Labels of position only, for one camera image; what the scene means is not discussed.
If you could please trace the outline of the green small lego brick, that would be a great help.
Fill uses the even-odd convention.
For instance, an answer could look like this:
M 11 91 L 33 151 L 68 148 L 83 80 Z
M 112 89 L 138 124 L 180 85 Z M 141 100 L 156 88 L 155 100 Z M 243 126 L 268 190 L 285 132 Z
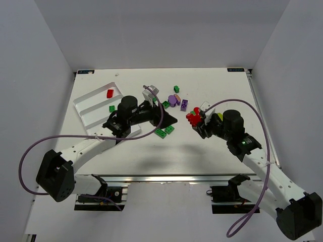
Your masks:
M 109 112 L 114 112 L 116 110 L 114 105 L 109 106 Z

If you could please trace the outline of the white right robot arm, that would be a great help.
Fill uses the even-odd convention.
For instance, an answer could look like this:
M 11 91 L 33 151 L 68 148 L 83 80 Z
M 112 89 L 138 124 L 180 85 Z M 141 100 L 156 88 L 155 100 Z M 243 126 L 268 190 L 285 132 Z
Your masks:
M 244 165 L 252 169 L 264 182 L 257 185 L 245 174 L 228 181 L 224 191 L 213 191 L 214 201 L 229 200 L 262 201 L 259 208 L 269 214 L 280 231 L 290 240 L 296 240 L 322 224 L 322 199 L 317 193 L 307 193 L 293 183 L 275 163 L 266 160 L 261 144 L 245 132 L 240 112 L 227 110 L 220 117 L 216 113 L 206 115 L 196 107 L 186 116 L 193 130 L 203 138 L 217 136 L 226 141 L 229 151 Z

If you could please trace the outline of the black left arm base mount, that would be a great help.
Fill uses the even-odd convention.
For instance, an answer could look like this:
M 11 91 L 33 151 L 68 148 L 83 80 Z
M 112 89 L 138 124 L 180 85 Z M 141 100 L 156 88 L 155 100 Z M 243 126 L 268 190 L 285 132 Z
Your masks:
M 125 188 L 108 185 L 98 175 L 76 175 L 73 194 L 75 211 L 121 212 L 125 208 Z

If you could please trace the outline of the red rounded lego brick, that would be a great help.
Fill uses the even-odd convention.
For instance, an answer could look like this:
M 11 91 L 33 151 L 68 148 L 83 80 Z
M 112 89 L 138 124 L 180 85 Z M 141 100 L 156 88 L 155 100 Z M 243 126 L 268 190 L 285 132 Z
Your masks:
M 193 109 L 193 111 L 194 111 L 195 115 L 199 115 L 199 107 L 195 107 Z

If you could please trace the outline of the red sloped lego brick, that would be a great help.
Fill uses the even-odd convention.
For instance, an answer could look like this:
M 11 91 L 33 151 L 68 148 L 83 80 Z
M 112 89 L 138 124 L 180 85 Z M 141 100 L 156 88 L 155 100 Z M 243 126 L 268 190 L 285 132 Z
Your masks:
M 108 89 L 106 93 L 107 99 L 113 98 L 114 96 L 114 89 Z

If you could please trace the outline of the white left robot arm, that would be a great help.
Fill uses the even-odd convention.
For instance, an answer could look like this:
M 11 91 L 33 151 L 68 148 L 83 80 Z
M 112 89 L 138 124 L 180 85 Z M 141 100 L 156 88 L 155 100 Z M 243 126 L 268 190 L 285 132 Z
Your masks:
M 103 199 L 107 195 L 107 183 L 98 175 L 77 175 L 77 171 L 96 155 L 129 138 L 132 126 L 150 122 L 154 127 L 164 129 L 177 121 L 163 106 L 147 100 L 138 104 L 136 97 L 125 96 L 93 138 L 86 138 L 60 152 L 46 152 L 36 182 L 56 202 L 71 194 Z

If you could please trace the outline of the red long lego brick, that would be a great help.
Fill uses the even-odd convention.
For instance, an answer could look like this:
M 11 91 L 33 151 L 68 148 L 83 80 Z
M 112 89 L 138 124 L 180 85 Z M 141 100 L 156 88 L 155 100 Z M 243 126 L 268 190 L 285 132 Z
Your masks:
M 202 122 L 201 116 L 199 114 L 188 113 L 186 115 L 186 119 L 193 128 L 197 127 L 197 125 Z

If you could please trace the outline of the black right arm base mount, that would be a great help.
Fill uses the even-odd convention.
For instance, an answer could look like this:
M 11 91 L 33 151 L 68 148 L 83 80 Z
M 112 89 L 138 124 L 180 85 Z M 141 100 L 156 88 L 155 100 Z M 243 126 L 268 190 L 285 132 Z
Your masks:
M 242 198 L 238 185 L 252 180 L 258 184 L 262 181 L 253 174 L 207 175 L 209 188 L 206 195 L 211 199 L 213 214 L 246 214 L 254 207 L 254 202 Z

